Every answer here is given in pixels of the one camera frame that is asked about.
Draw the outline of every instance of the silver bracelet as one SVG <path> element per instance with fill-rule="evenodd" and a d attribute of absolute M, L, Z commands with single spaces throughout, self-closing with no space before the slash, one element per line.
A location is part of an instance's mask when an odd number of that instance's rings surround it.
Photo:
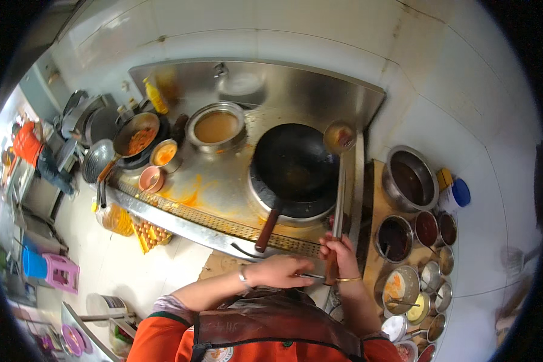
<path fill-rule="evenodd" d="M 243 271 L 246 269 L 246 265 L 239 267 L 239 280 L 246 286 L 246 290 L 253 290 L 253 288 L 247 283 L 246 277 L 243 275 Z"/>

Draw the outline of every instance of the drain grate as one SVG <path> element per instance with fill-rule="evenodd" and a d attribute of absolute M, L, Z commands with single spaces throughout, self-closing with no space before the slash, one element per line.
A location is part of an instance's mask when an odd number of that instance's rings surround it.
<path fill-rule="evenodd" d="M 116 180 L 114 177 L 111 178 L 110 184 L 114 188 L 121 190 L 132 197 L 139 195 L 139 200 L 154 207 L 160 208 L 161 210 L 170 214 L 184 218 L 185 220 L 189 220 L 204 227 L 252 242 L 256 242 L 258 239 L 260 233 L 259 229 L 247 227 L 245 225 L 238 224 L 237 222 L 227 221 L 223 218 L 202 213 L 185 205 L 164 199 L 160 196 L 141 192 L 136 187 L 126 184 L 120 180 Z M 316 243 L 277 234 L 272 234 L 270 236 L 268 245 L 277 249 L 286 250 L 311 258 L 318 257 L 320 247 L 320 245 Z"/>

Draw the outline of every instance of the bracelet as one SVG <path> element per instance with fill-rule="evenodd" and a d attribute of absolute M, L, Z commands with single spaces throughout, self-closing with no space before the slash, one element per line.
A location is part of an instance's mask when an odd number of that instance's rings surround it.
<path fill-rule="evenodd" d="M 336 278 L 336 281 L 338 283 L 340 283 L 341 281 L 359 281 L 359 280 L 362 280 L 362 277 L 359 276 L 357 278 L 350 278 L 350 279 L 346 279 L 346 278 Z"/>
<path fill-rule="evenodd" d="M 245 268 L 246 268 L 246 265 L 241 265 L 239 267 L 239 280 L 243 283 L 243 285 L 246 286 L 246 290 L 253 290 L 253 288 L 247 282 L 246 277 L 243 275 L 243 271 L 245 270 Z"/>

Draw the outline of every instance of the orange shirt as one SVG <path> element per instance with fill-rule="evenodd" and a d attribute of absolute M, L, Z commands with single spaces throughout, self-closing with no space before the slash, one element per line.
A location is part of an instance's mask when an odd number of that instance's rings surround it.
<path fill-rule="evenodd" d="M 43 145 L 32 133 L 34 123 L 24 123 L 16 137 L 14 138 L 14 154 L 22 157 L 26 162 L 36 167 L 38 155 L 42 152 Z"/>
<path fill-rule="evenodd" d="M 161 312 L 140 323 L 127 362 L 187 362 L 193 347 L 193 327 L 181 318 Z M 396 347 L 387 339 L 363 341 L 364 359 L 369 362 L 400 362 Z M 275 361 L 348 361 L 329 346 L 306 342 L 251 342 L 226 348 L 209 349 L 204 361 L 275 362 Z"/>

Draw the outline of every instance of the jeans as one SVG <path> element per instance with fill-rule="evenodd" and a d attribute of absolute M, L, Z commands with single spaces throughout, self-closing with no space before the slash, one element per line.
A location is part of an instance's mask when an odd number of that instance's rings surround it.
<path fill-rule="evenodd" d="M 72 195 L 75 192 L 71 186 L 72 176 L 66 170 L 58 171 L 56 159 L 47 145 L 44 145 L 42 152 L 38 155 L 36 169 L 40 171 L 42 178 L 65 194 Z"/>

